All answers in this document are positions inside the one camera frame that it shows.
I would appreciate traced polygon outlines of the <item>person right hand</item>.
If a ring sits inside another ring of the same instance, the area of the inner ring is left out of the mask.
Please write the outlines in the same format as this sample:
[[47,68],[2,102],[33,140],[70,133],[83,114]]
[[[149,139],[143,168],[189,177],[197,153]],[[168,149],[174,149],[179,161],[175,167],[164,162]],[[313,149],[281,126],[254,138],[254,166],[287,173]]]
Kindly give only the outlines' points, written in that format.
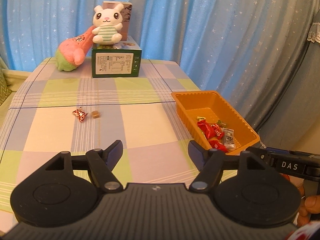
[[306,197],[305,196],[305,182],[298,187],[300,195],[304,197],[301,201],[300,208],[298,211],[297,217],[297,226],[302,227],[308,224],[311,219],[311,215],[319,214],[320,212],[320,203],[319,203],[319,195],[313,195]]

